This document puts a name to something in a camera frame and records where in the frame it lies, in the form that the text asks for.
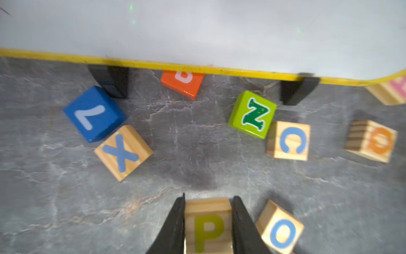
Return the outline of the wooden block green P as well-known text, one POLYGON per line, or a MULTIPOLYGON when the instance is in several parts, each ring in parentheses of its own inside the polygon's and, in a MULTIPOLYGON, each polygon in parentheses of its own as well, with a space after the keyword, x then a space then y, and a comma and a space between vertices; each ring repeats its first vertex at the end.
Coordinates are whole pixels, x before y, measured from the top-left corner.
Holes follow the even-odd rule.
POLYGON ((186 254, 232 254, 232 207, 226 197, 187 200, 186 254))

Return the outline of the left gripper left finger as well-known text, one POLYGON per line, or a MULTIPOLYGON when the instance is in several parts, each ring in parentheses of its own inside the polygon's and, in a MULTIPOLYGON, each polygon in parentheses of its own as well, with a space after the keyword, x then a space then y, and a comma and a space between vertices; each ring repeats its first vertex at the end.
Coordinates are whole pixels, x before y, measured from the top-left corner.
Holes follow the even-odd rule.
POLYGON ((185 253, 185 193, 178 197, 147 254, 185 253))

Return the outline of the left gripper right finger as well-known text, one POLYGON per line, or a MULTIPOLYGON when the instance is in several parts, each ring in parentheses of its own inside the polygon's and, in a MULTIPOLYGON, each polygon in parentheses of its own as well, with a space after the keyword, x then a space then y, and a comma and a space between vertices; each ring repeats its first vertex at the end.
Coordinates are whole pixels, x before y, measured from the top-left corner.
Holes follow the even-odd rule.
POLYGON ((232 205, 232 237, 235 254, 271 254, 262 240, 242 199, 234 196, 232 205))

